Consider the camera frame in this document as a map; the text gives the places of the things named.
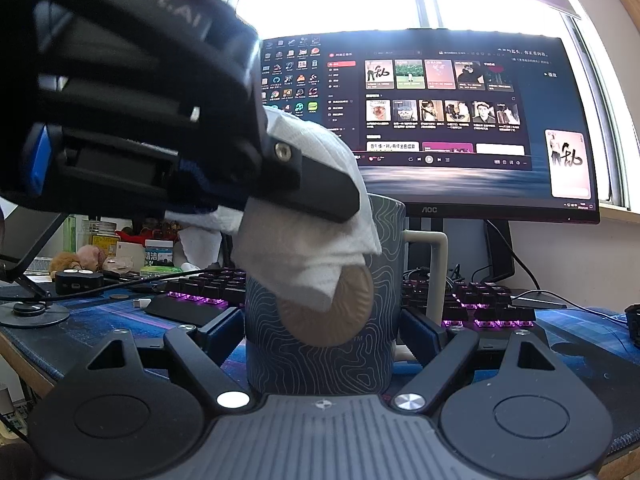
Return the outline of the white paper towel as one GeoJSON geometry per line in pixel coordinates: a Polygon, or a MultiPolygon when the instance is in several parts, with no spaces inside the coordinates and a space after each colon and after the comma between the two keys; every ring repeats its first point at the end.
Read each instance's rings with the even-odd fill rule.
{"type": "Polygon", "coordinates": [[[270,136],[349,175],[359,192],[358,212],[334,223],[251,198],[244,211],[220,206],[210,214],[168,211],[166,218],[233,235],[232,259],[248,276],[281,299],[326,312],[344,267],[363,266],[366,255],[382,252],[367,189],[352,150],[335,133],[275,107],[265,112],[270,136]]]}

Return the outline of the blue patterned Starbucks mug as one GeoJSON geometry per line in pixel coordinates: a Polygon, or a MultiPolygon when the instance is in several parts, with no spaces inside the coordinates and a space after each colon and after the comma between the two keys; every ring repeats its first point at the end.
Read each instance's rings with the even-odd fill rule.
{"type": "Polygon", "coordinates": [[[442,320],[448,238],[408,231],[406,207],[369,197],[382,252],[341,272],[329,311],[278,298],[254,278],[246,285],[246,370],[260,393],[347,396],[381,393],[392,377],[405,244],[430,245],[426,316],[442,320]]]}

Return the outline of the blue desk mat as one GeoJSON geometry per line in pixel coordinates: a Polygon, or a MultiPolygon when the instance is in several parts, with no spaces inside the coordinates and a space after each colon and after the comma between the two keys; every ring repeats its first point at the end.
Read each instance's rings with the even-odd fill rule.
{"type": "MultiPolygon", "coordinates": [[[[54,384],[81,356],[113,330],[129,330],[137,340],[160,341],[175,322],[148,315],[134,298],[68,300],[65,321],[41,327],[6,327],[17,362],[31,365],[54,384]]],[[[639,349],[628,330],[600,316],[572,310],[539,310],[528,329],[563,360],[608,409],[613,422],[611,454],[639,443],[639,349]]]]}

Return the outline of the black backlit mechanical keyboard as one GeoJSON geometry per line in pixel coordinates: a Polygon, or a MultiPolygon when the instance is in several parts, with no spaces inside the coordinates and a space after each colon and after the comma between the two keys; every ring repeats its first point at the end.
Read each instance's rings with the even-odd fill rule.
{"type": "MultiPolygon", "coordinates": [[[[242,307],[246,273],[220,268],[170,280],[151,299],[144,313],[163,320],[201,327],[228,307],[242,307]]],[[[535,310],[512,304],[510,289],[492,283],[449,281],[442,324],[474,330],[515,330],[535,325],[535,310]]]]}

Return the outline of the black round phone stand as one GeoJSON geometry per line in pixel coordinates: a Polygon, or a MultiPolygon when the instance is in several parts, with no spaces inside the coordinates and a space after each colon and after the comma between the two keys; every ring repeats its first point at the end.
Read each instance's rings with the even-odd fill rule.
{"type": "Polygon", "coordinates": [[[70,310],[55,304],[52,295],[24,273],[17,274],[1,263],[1,279],[16,283],[32,296],[1,300],[1,325],[14,328],[46,327],[68,319],[70,310]]]}

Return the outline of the brown plush toy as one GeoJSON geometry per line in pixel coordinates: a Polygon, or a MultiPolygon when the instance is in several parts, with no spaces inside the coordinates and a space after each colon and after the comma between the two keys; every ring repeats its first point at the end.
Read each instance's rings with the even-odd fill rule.
{"type": "Polygon", "coordinates": [[[52,280],[58,272],[65,270],[88,270],[96,272],[102,269],[106,252],[94,245],[84,245],[77,252],[60,252],[49,264],[49,275],[52,280]]]}

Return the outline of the black smartphone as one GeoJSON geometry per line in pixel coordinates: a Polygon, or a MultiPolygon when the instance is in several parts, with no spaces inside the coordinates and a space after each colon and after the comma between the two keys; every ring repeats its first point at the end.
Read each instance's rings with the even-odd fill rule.
{"type": "Polygon", "coordinates": [[[4,222],[1,271],[23,272],[66,218],[67,214],[17,206],[4,222]]]}

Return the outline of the black computer monitor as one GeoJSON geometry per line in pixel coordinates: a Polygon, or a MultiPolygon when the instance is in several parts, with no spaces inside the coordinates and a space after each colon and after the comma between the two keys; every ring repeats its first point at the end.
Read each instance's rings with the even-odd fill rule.
{"type": "Polygon", "coordinates": [[[266,39],[262,100],[326,127],[413,218],[596,223],[586,115],[558,38],[415,28],[266,39]]]}

